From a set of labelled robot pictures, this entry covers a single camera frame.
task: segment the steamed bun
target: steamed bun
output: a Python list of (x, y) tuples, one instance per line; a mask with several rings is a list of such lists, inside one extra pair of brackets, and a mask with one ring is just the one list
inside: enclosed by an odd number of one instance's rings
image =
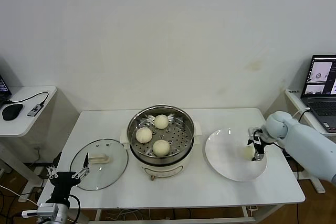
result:
[(152, 139), (152, 131), (149, 128), (140, 128), (136, 131), (135, 138), (142, 144), (148, 143)]
[(170, 145), (166, 140), (157, 140), (153, 144), (153, 153), (157, 157), (163, 157), (170, 151)]
[(157, 115), (154, 119), (154, 126), (158, 129), (167, 128), (169, 125), (168, 117), (165, 115)]

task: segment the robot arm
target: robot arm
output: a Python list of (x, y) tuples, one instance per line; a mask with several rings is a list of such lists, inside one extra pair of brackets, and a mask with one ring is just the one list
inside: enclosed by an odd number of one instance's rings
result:
[(248, 144), (253, 142), (256, 149), (254, 160), (263, 157), (266, 145), (278, 142), (310, 174), (336, 185), (336, 144), (290, 114), (275, 112), (261, 128), (249, 129), (249, 135)]

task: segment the metal rim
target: metal rim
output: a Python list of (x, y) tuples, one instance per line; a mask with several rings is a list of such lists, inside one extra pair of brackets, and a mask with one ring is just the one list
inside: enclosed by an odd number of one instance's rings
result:
[[(191, 119), (191, 117), (186, 112), (184, 112), (183, 110), (181, 110), (181, 109), (179, 109), (177, 107), (174, 107), (174, 106), (170, 106), (170, 105), (155, 105), (155, 106), (151, 106), (149, 108), (146, 108), (146, 109), (138, 112), (136, 115), (134, 115), (132, 117), (131, 121), (129, 122), (127, 129), (129, 130), (129, 128), (131, 127), (132, 122), (135, 119), (137, 119), (141, 114), (145, 113), (146, 111), (153, 110), (153, 109), (173, 109), (173, 110), (176, 110), (176, 111), (180, 112), (181, 114), (183, 114), (184, 116), (186, 116), (187, 119), (191, 122), (191, 124), (194, 125), (194, 122)], [(134, 155), (135, 155), (134, 152), (136, 152), (137, 154), (140, 154), (141, 156), (145, 156), (145, 157), (152, 158), (152, 159), (167, 159), (167, 158), (171, 158), (171, 157), (174, 157), (174, 156), (176, 156), (176, 155), (179, 154), (179, 152), (178, 152), (178, 153), (174, 153), (174, 154), (171, 154), (169, 156), (164, 156), (164, 157), (148, 156), (148, 155), (143, 154), (141, 151), (134, 150), (134, 148), (132, 148), (133, 146), (132, 146), (132, 142), (131, 142), (130, 139), (129, 139), (129, 142), (130, 142), (130, 146), (131, 146), (131, 149), (132, 149), (132, 152), (133, 152)]]
[(194, 138), (191, 140), (191, 142), (192, 143), (190, 145), (190, 148), (189, 148), (188, 152), (184, 156), (182, 156), (180, 159), (177, 159), (177, 160), (175, 160), (175, 161), (173, 161), (171, 163), (168, 163), (168, 164), (153, 164), (153, 163), (146, 162), (143, 159), (140, 159), (137, 155), (135, 155), (134, 150), (133, 150), (133, 148), (132, 148), (131, 145), (130, 145), (130, 149), (131, 149), (131, 152), (133, 153), (133, 155), (137, 158), (137, 160), (143, 162), (144, 164), (150, 165), (150, 166), (155, 166), (155, 167), (163, 167), (163, 166), (174, 165), (174, 164), (180, 162), (181, 160), (183, 160), (191, 152), (191, 150), (192, 150), (192, 148), (194, 146)]
[[(119, 141), (117, 141), (117, 140), (115, 140), (115, 139), (111, 139), (111, 138), (102, 138), (102, 139), (98, 139), (98, 140), (92, 141), (92, 142), (88, 143), (87, 145), (85, 145), (82, 149), (80, 149), (80, 150), (76, 153), (76, 155), (73, 157), (73, 159), (72, 159), (72, 161), (71, 161), (71, 164), (70, 164), (70, 167), (69, 167), (69, 171), (71, 171), (71, 166), (72, 166), (74, 160), (76, 159), (77, 155), (78, 155), (78, 154), (79, 154), (85, 147), (87, 147), (88, 145), (90, 145), (90, 144), (92, 144), (92, 143), (95, 143), (95, 142), (97, 142), (97, 141), (101, 141), (101, 140), (112, 140), (112, 141), (116, 141), (117, 143), (119, 143), (119, 144), (121, 144), (122, 146), (124, 146), (124, 145), (123, 145), (122, 143), (120, 143)], [(125, 151), (126, 151), (126, 156), (127, 156), (127, 162), (126, 162), (126, 165), (125, 165), (124, 170), (122, 171), (122, 173), (120, 174), (120, 176), (117, 178), (116, 181), (114, 181), (112, 184), (110, 184), (110, 185), (108, 185), (108, 186), (99, 188), (98, 190), (88, 190), (88, 189), (84, 189), (84, 188), (81, 188), (81, 187), (79, 186), (80, 184), (78, 184), (77, 187), (79, 187), (80, 189), (82, 189), (82, 190), (84, 190), (84, 191), (99, 191), (99, 190), (101, 190), (101, 189), (104, 189), (104, 188), (107, 188), (107, 187), (113, 185), (113, 184), (114, 184), (115, 182), (117, 182), (117, 181), (119, 180), (119, 178), (124, 174), (124, 172), (125, 172), (125, 170), (126, 170), (126, 167), (127, 167), (127, 165), (128, 165), (128, 161), (129, 161), (129, 158), (128, 158), (128, 152), (127, 152), (127, 150), (125, 150)]]

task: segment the computer mouse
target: computer mouse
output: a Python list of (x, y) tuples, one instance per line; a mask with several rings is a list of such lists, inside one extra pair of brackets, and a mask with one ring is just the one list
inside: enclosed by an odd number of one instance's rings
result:
[(2, 111), (2, 117), (5, 121), (10, 121), (13, 119), (16, 119), (17, 116), (20, 114), (20, 111), (22, 110), (23, 105), (21, 103), (19, 104), (12, 104), (4, 108)]

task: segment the laptop screen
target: laptop screen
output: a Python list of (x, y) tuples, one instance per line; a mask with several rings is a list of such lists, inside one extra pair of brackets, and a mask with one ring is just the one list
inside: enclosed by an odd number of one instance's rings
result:
[(0, 76), (0, 93), (8, 93), (11, 94), (7, 85), (5, 84), (5, 81), (2, 79), (2, 77)]
[(301, 97), (336, 96), (336, 56), (314, 55)]

